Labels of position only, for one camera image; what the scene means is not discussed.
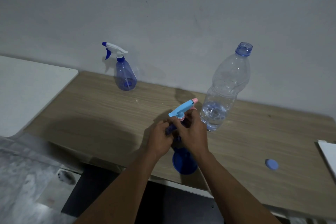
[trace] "wood grain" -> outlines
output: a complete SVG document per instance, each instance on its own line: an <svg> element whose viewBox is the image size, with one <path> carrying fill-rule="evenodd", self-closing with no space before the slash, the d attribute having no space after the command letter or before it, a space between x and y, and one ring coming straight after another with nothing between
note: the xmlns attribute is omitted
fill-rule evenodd
<svg viewBox="0 0 336 224"><path fill-rule="evenodd" d="M82 72L26 129L55 144L127 167L150 125L179 104L205 95L138 82L119 90L111 76ZM263 204L336 219L336 186L316 146L333 142L332 118L237 101L224 124L208 132L209 150ZM200 172L181 176L171 149L152 175L207 189ZM265 159L279 163L277 171Z"/></svg>

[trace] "person's right arm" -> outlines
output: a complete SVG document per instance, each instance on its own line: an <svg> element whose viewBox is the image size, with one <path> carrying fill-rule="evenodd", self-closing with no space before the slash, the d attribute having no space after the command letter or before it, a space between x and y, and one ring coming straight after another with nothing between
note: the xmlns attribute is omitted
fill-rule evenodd
<svg viewBox="0 0 336 224"><path fill-rule="evenodd" d="M247 189L244 188L208 150L207 128L197 110L185 113L191 121L185 128L178 119L171 118L182 142L193 154L207 181L220 212L228 224L280 222Z"/></svg>

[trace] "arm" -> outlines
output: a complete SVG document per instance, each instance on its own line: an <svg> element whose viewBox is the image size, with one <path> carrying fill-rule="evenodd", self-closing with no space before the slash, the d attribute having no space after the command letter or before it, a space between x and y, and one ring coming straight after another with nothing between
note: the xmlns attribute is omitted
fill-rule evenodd
<svg viewBox="0 0 336 224"><path fill-rule="evenodd" d="M241 185L208 150L207 128L197 110L189 110L186 118L191 121L185 128L179 120L172 118L182 142L194 155L213 197L229 224L254 224L280 222Z"/></svg>
<svg viewBox="0 0 336 224"><path fill-rule="evenodd" d="M164 132L168 126L163 121L156 125L144 152L82 213L75 224L134 223L149 176L173 142L173 137Z"/></svg>

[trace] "spray head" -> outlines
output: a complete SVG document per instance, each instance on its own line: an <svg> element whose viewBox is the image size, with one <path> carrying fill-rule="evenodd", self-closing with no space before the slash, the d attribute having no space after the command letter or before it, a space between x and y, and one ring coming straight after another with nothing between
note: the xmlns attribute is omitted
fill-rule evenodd
<svg viewBox="0 0 336 224"><path fill-rule="evenodd" d="M125 51L123 48L120 48L119 46L116 46L115 44L111 44L108 42L103 42L102 43L103 46L106 47L106 60L111 56L112 53L116 53L117 55L117 59L121 59L124 57L125 53L128 53L127 51Z"/></svg>
<svg viewBox="0 0 336 224"><path fill-rule="evenodd" d="M177 107L174 111L172 111L171 113L169 113L169 117L173 117L175 116L176 118L178 118L180 121L184 120L184 112L186 112L187 110L191 109L194 107L194 105L198 102L197 98L193 98L191 100L188 100L187 102L183 103L182 105L180 105L179 107Z"/></svg>

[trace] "blue spray bottle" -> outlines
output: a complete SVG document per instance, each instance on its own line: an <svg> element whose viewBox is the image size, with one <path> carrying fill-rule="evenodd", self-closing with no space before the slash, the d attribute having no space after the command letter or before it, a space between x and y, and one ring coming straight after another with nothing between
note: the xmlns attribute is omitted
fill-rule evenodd
<svg viewBox="0 0 336 224"><path fill-rule="evenodd" d="M111 56L112 53L116 53L117 63L115 68L117 70L117 86L121 90L132 90L137 84L137 78L133 73L130 65L125 60L124 54L128 53L124 49L120 48L111 43L103 42L103 46L106 47L106 60Z"/></svg>
<svg viewBox="0 0 336 224"><path fill-rule="evenodd" d="M184 112L186 112L189 109L195 109L194 105L198 102L197 98L191 99L179 107L177 107L174 111L169 113L169 117L175 116L178 118L183 126L186 126L186 123L184 122ZM169 135L176 129L174 124L171 124L168 128L166 128L166 135ZM175 142L180 142L181 137L177 136L174 138ZM183 175L190 175L193 172L197 170L197 163L194 160L193 156L190 154L190 152L182 147L182 148L174 148L174 155L173 155L173 165L175 169Z"/></svg>

